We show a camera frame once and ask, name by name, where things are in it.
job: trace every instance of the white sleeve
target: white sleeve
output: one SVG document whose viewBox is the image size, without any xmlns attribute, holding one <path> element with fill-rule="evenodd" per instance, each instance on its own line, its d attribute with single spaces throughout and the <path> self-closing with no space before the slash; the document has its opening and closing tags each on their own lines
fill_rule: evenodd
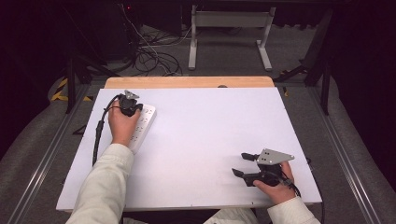
<svg viewBox="0 0 396 224">
<path fill-rule="evenodd" d="M 268 214 L 274 224 L 320 224 L 300 197 L 268 208 Z"/>
<path fill-rule="evenodd" d="M 133 162 L 128 147 L 110 145 L 84 180 L 67 223 L 119 223 Z"/>
</svg>

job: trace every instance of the white tabletop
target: white tabletop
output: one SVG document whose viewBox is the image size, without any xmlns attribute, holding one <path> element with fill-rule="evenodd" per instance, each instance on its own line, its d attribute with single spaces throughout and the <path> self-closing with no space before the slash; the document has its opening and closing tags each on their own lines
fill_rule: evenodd
<svg viewBox="0 0 396 224">
<path fill-rule="evenodd" d="M 135 89 L 138 103 L 153 105 L 149 129 L 128 180 L 126 211 L 259 207 L 268 197 L 232 168 L 257 173 L 241 153 L 264 148 L 291 154 L 295 184 L 306 203 L 321 202 L 309 166 L 277 88 Z M 72 210 L 92 168 L 95 128 L 103 109 L 121 89 L 100 90 L 64 183 L 58 210 Z M 98 156 L 111 141 L 105 124 Z"/>
</svg>

